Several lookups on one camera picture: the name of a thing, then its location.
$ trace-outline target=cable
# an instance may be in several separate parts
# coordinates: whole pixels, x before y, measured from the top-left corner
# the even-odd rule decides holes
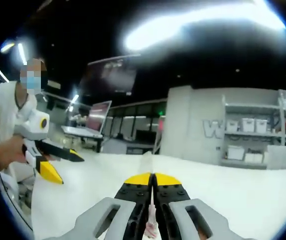
[[[4,188],[5,192],[6,192],[6,195],[7,195],[8,199],[10,200],[10,202],[12,203],[13,207],[15,208],[15,210],[17,211],[18,215],[22,218],[22,220],[23,220],[23,221],[25,222],[25,224],[29,227],[29,229],[31,229],[31,231],[33,231],[33,229],[30,227],[30,225],[27,223],[27,221],[24,219],[24,217],[23,217],[23,216],[19,213],[19,211],[17,210],[17,208],[16,208],[16,206],[14,205],[12,199],[9,197],[8,192],[7,192],[7,190],[6,190],[6,187],[5,187],[5,184],[4,184],[4,182],[3,182],[1,173],[0,173],[0,179],[1,179],[1,182],[2,182],[2,185],[3,185],[3,188]]]

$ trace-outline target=ceiling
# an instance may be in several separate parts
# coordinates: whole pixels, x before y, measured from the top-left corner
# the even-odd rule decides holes
[[[60,90],[48,87],[47,92],[72,99],[87,63],[128,54],[124,38],[143,20],[209,1],[46,2],[49,4],[8,39],[25,43],[30,55],[45,60],[49,79],[61,84]],[[286,22],[286,1],[275,0],[273,6]],[[270,40],[275,39],[270,33],[251,33],[235,25],[190,24],[184,28],[183,37],[184,41],[164,42],[140,52],[143,64],[132,96],[81,96],[79,101],[90,105],[112,99],[114,105],[122,105],[161,99],[170,87],[185,84],[194,88],[286,89],[285,47]],[[12,80],[19,77],[16,58],[14,52],[0,56],[0,69]]]

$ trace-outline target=gray gripper frame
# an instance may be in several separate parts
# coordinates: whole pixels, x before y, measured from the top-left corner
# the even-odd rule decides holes
[[[131,201],[106,197],[81,214],[72,230],[46,240],[97,240],[108,226],[105,240],[122,240],[135,205]]]
[[[254,240],[231,231],[227,219],[199,199],[170,202],[182,240],[200,240],[193,219],[206,232],[208,240]]]

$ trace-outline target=white table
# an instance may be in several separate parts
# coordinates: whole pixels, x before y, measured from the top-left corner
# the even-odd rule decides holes
[[[87,128],[83,127],[73,127],[73,126],[61,126],[65,135],[79,137],[79,138],[86,138],[92,139],[96,142],[96,152],[100,152],[102,142],[104,140],[102,134],[93,134]]]
[[[64,185],[36,178],[32,196],[36,240],[68,232],[80,214],[104,197],[113,198],[124,180],[148,171],[179,179],[191,199],[201,199],[222,214],[243,238],[270,240],[286,223],[286,170],[231,168],[161,155],[151,159],[80,154],[86,161],[53,162]]]

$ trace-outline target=laptop screen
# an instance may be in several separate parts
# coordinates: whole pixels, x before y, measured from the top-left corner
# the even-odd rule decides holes
[[[101,134],[112,101],[94,104],[89,111],[86,127]]]

